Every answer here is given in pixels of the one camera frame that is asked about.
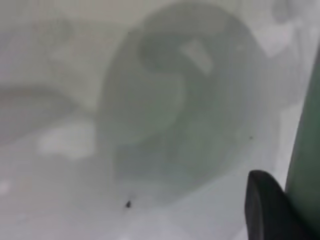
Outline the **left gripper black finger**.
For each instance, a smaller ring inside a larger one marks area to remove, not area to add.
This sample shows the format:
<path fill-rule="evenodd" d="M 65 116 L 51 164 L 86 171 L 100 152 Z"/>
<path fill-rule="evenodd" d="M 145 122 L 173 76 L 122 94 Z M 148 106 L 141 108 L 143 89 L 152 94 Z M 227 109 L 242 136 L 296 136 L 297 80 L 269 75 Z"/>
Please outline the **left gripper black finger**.
<path fill-rule="evenodd" d="M 249 240 L 304 239 L 304 230 L 285 193 L 266 171 L 249 172 L 244 213 Z"/>

